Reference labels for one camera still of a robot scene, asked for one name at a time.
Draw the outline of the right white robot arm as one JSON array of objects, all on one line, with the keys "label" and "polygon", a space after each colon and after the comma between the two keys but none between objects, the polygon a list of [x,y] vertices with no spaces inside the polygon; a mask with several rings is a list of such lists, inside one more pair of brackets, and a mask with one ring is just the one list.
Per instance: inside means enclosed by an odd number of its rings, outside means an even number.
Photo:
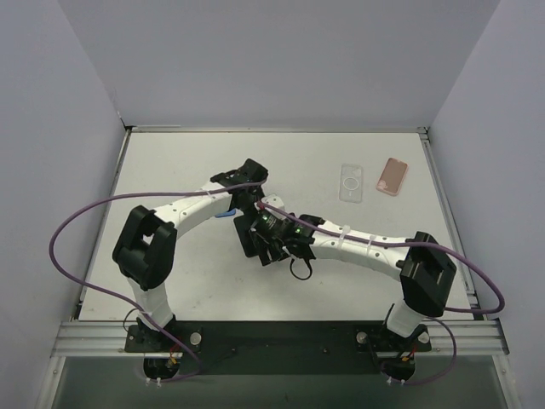
[{"label": "right white robot arm", "polygon": [[398,281],[402,297],[387,313],[385,327],[403,338],[411,337],[425,318],[443,315],[456,276],[455,263],[424,232],[408,239],[378,237],[318,216],[285,217],[260,210],[249,237],[263,265],[286,258],[302,259],[306,265],[336,260]]}]

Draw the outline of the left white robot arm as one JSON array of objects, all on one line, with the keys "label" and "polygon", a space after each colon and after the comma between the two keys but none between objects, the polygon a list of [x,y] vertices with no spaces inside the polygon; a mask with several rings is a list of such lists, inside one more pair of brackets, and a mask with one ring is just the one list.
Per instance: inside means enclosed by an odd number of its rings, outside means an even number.
[{"label": "left white robot arm", "polygon": [[267,178],[267,168],[248,158],[235,170],[211,176],[188,196],[152,209],[139,205],[131,210],[112,260],[127,278],[136,303],[143,307],[137,322],[153,349],[165,350],[175,339],[175,315],[165,281],[174,265],[177,239],[230,210],[254,216],[255,202],[264,197],[261,185]]}]

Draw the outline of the pink phone case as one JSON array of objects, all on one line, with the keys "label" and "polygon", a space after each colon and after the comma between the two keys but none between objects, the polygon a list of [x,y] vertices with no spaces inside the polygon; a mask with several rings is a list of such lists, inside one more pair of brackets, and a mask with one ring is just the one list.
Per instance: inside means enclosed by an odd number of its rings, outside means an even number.
[{"label": "pink phone case", "polygon": [[389,196],[397,196],[409,166],[396,158],[389,158],[382,170],[382,173],[376,183],[376,190]]}]

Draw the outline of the blue phone case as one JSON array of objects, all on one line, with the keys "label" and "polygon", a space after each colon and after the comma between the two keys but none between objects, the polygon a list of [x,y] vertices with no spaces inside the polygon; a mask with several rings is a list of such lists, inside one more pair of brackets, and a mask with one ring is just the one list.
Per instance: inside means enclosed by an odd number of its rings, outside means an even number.
[{"label": "blue phone case", "polygon": [[359,204],[363,200],[364,171],[360,165],[343,164],[340,171],[339,200]]}]

